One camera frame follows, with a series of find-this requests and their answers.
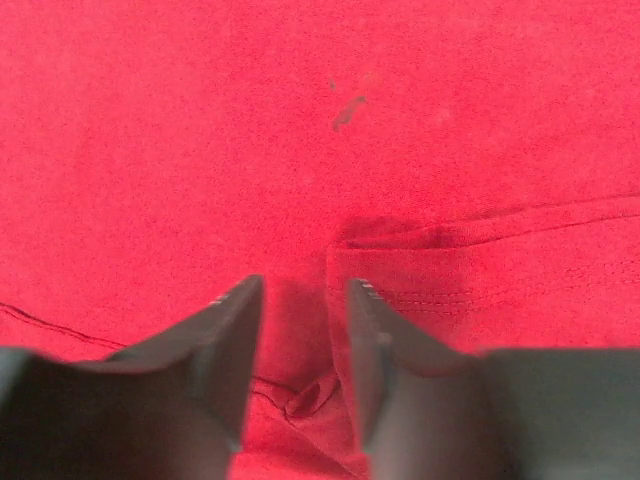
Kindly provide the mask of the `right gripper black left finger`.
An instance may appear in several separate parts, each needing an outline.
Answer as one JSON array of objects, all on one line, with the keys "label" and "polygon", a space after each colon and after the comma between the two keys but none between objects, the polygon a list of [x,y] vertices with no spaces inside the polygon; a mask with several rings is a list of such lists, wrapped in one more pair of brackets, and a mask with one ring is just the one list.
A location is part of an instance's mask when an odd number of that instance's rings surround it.
[{"label": "right gripper black left finger", "polygon": [[97,361],[1,351],[5,479],[225,479],[240,450],[264,281]]}]

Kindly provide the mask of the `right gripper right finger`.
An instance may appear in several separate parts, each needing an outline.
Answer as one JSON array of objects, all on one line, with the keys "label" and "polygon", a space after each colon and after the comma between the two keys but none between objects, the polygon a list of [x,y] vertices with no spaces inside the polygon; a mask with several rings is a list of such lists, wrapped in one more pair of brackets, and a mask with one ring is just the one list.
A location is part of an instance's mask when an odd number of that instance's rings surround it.
[{"label": "right gripper right finger", "polygon": [[468,355],[348,287],[358,437],[375,479],[635,479],[639,352]]}]

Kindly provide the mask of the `red garment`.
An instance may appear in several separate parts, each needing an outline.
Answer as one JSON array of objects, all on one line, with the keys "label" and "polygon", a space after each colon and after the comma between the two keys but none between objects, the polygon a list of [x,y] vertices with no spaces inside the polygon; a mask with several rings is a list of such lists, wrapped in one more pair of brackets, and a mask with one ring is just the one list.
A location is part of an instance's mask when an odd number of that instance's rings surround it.
[{"label": "red garment", "polygon": [[345,286],[461,350],[639,342],[635,1],[5,1],[1,341],[266,283],[236,479],[356,479]]}]

